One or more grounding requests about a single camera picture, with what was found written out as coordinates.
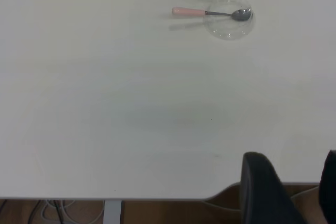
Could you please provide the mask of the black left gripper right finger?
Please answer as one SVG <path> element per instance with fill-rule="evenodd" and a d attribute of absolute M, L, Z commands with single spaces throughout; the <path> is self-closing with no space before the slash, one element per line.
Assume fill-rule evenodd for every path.
<path fill-rule="evenodd" d="M 324 163 L 319 185 L 319 204 L 327 223 L 336 224 L 336 156 L 331 150 Z"/>

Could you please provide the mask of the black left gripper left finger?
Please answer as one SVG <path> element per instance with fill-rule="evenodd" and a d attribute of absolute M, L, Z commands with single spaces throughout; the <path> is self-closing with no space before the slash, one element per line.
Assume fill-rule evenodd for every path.
<path fill-rule="evenodd" d="M 242 223 L 306 223 L 269 159 L 256 152 L 243 155 L 240 179 Z"/>

